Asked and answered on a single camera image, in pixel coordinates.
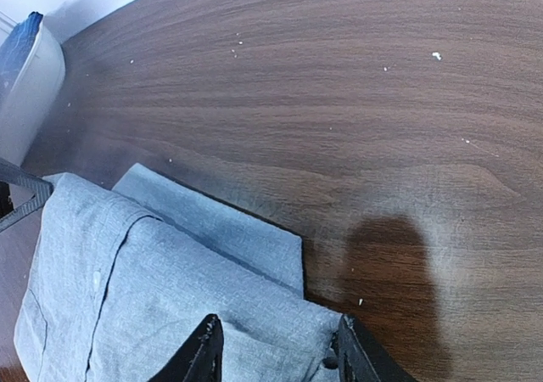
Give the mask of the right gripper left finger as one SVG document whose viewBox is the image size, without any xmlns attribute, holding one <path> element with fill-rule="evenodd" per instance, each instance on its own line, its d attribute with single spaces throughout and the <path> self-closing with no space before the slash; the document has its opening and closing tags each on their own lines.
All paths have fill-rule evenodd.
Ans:
<svg viewBox="0 0 543 382">
<path fill-rule="evenodd" d="M 208 314 L 149 382 L 221 382 L 223 346 L 221 320 Z"/>
</svg>

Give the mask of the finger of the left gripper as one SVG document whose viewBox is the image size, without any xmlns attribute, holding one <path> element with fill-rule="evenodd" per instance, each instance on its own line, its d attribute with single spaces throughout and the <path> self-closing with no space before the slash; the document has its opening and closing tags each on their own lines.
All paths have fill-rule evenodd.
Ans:
<svg viewBox="0 0 543 382">
<path fill-rule="evenodd" d="M 39 211 L 53 193 L 53 185 L 1 159 L 1 231 Z"/>
</svg>

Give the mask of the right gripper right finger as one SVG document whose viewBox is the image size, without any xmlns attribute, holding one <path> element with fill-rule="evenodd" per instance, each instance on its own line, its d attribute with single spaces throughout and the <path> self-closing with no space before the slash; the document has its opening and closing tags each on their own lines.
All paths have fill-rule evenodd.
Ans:
<svg viewBox="0 0 543 382">
<path fill-rule="evenodd" d="M 331 347 L 340 381 L 417 382 L 355 316 L 341 316 Z"/>
</svg>

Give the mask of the white plastic basket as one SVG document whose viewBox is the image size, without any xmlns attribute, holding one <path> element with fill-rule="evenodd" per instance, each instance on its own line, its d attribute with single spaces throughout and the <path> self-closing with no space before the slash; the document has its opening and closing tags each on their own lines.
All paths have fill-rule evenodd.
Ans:
<svg viewBox="0 0 543 382">
<path fill-rule="evenodd" d="M 61 45 L 42 23 L 33 48 L 8 95 L 1 101 L 1 157 L 21 165 L 65 77 Z"/>
</svg>

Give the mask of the grey long sleeve shirt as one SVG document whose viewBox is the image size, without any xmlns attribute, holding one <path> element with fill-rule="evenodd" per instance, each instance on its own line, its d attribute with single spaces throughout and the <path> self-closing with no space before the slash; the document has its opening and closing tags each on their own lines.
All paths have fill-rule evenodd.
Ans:
<svg viewBox="0 0 543 382">
<path fill-rule="evenodd" d="M 225 381 L 336 381 L 340 315 L 304 297 L 302 241 L 142 165 L 49 178 L 14 345 L 31 381 L 147 381 L 209 314 Z"/>
</svg>

